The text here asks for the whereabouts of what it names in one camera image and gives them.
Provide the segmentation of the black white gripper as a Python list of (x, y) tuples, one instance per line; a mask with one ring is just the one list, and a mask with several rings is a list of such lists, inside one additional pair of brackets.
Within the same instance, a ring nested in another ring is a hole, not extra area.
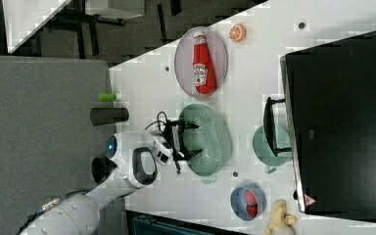
[(178, 137), (178, 128), (196, 129), (199, 125), (186, 120), (158, 120), (158, 131), (156, 137), (155, 160), (160, 165), (168, 165), (170, 161), (190, 161), (203, 152), (200, 150), (182, 150), (180, 151), (180, 143)]

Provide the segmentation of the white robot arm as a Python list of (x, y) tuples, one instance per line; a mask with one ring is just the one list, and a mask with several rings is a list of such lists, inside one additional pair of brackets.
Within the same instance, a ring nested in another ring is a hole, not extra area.
[(185, 120), (157, 122), (159, 128), (124, 131), (111, 136), (106, 144), (106, 164), (102, 181), (89, 192), (71, 193), (44, 205), (32, 214), (17, 235), (92, 235), (99, 226), (100, 211), (113, 200), (128, 196), (153, 184), (158, 166), (169, 161), (189, 161), (198, 150), (184, 146), (183, 132), (198, 124)]

